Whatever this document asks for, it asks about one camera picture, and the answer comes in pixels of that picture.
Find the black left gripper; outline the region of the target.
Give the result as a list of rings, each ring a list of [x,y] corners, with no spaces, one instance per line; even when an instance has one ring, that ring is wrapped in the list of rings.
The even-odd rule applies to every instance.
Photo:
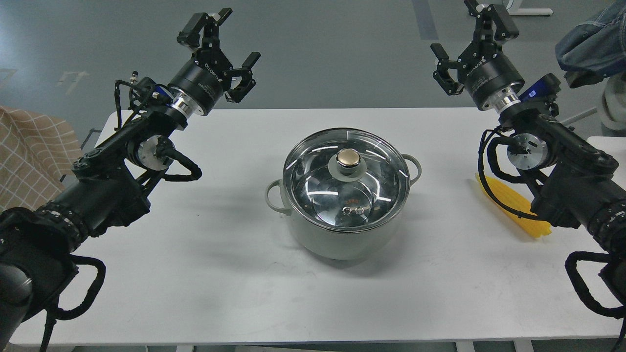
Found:
[[[169,90],[192,100],[195,114],[208,114],[224,91],[228,102],[240,103],[256,85],[252,68],[261,54],[250,53],[242,67],[234,69],[221,49],[220,27],[232,13],[230,7],[215,14],[195,13],[177,36],[177,43],[192,54],[170,81]],[[234,88],[233,78],[241,79]]]

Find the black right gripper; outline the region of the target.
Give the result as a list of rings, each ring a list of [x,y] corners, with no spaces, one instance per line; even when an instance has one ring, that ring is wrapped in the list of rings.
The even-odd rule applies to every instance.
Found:
[[[448,95],[459,95],[467,90],[481,111],[487,110],[488,98],[512,87],[515,93],[525,84],[521,74],[503,53],[502,46],[519,36],[519,30],[505,6],[480,5],[476,0],[465,0],[469,15],[476,18],[470,45],[461,53],[459,61],[450,60],[440,43],[430,49],[438,62],[433,79]],[[450,70],[459,70],[459,81]]]

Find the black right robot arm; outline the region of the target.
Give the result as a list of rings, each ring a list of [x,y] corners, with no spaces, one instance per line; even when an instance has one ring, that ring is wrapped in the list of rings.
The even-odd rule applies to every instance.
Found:
[[[519,35],[506,7],[464,3],[475,18],[472,40],[456,60],[433,43],[432,76],[449,96],[467,90],[477,109],[499,116],[479,142],[479,182],[517,218],[583,225],[603,252],[572,252],[566,273],[589,310],[624,319],[625,191],[612,179],[619,163],[556,119],[560,82],[553,74],[522,91],[524,80],[502,49]]]

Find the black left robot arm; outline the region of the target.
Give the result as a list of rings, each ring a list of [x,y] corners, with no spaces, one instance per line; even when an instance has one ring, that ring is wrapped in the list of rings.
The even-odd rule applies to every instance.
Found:
[[[114,85],[116,128],[103,143],[72,164],[76,182],[36,210],[1,214],[1,347],[15,330],[45,311],[40,351],[54,325],[85,314],[103,286],[107,268],[74,252],[110,227],[128,226],[150,211],[159,182],[194,182],[201,168],[170,140],[193,114],[206,116],[225,97],[239,103],[255,87],[252,52],[233,67],[221,49],[219,31],[232,14],[195,13],[177,42],[192,55],[167,85],[152,78]]]

